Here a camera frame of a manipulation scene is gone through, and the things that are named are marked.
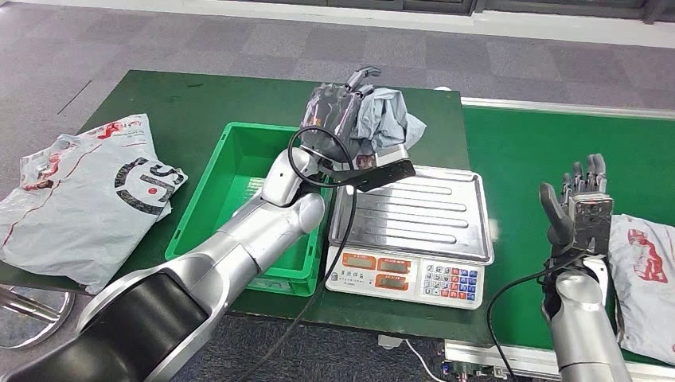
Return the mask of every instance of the green plastic crate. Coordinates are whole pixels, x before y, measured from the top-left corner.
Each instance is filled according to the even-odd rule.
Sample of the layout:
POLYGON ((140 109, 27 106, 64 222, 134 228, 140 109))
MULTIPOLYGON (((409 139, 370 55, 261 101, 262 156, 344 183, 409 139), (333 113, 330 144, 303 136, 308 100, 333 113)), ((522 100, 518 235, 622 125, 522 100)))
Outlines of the green plastic crate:
MULTIPOLYGON (((272 162, 297 127, 229 123, 218 140, 174 237, 164 254, 174 259, 208 239, 263 184, 272 162)), ((328 205, 326 189, 322 196, 328 205)), ((316 289, 326 217, 272 264, 248 289, 310 296, 316 289)))

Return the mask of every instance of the robot finger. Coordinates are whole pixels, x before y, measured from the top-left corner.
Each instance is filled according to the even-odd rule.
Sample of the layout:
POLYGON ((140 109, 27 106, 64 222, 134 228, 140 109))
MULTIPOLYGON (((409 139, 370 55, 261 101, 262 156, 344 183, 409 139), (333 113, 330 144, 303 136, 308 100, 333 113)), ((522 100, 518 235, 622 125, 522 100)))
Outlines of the robot finger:
POLYGON ((602 154, 596 154, 593 156, 593 162, 595 163, 595 172, 597 173, 595 182, 598 183, 598 191, 605 193, 607 191, 607 168, 605 166, 605 159, 602 154))
POLYGON ((560 191, 560 203, 564 204, 568 202, 570 192, 572 190, 572 176, 570 173, 563 174, 563 187, 560 191))
POLYGON ((583 172, 581 170, 581 163, 574 162, 572 165, 572 172, 574 173, 574 180, 572 182, 572 192, 582 193, 583 192, 583 172))
POLYGON ((595 155, 586 157, 586 191, 597 191, 598 184, 595 182, 595 155))

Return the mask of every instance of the black robot arm segment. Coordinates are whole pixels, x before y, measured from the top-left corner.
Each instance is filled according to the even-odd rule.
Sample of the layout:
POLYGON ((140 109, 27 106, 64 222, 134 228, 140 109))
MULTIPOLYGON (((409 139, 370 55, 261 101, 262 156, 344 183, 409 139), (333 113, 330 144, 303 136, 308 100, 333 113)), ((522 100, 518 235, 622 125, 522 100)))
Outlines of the black robot arm segment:
POLYGON ((80 336, 5 380, 145 380, 207 317, 171 277, 155 274, 97 314, 80 336))

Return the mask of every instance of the gray fabric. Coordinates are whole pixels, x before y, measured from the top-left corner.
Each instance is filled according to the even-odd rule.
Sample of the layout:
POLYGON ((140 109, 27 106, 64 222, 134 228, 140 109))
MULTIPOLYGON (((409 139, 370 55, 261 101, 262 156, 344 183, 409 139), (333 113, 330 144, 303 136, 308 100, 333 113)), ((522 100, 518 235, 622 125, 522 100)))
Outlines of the gray fabric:
POLYGON ((400 91, 377 88, 363 99, 352 138, 364 138, 361 152, 369 155, 401 143, 409 149, 419 141, 426 127, 408 113, 400 91))

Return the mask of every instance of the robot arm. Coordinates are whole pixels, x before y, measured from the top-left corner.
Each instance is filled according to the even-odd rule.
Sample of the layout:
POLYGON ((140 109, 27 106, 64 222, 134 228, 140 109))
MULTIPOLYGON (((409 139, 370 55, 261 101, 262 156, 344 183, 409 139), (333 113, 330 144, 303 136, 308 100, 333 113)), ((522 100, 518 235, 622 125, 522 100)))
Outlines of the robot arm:
POLYGON ((319 173, 361 191, 415 175, 403 145, 376 154, 375 168, 331 169, 356 155, 358 142, 349 133, 372 86, 354 89, 366 76, 379 73, 367 67, 347 84, 315 89, 302 128, 291 140, 308 131, 300 135, 300 148, 279 154, 262 188, 230 221, 183 256, 106 287, 84 309, 75 339, 0 380, 170 380, 211 338, 251 280, 319 225, 324 201, 311 188, 320 183, 319 173), (348 147, 348 158, 339 146, 348 147))
POLYGON ((585 178, 578 162, 574 177, 564 175, 560 199, 551 185, 540 187, 541 204, 551 222, 547 268, 568 263, 544 277, 542 304, 564 382, 631 381, 604 308, 598 275, 588 266, 608 250, 614 202, 606 188, 600 154, 588 157, 585 178))

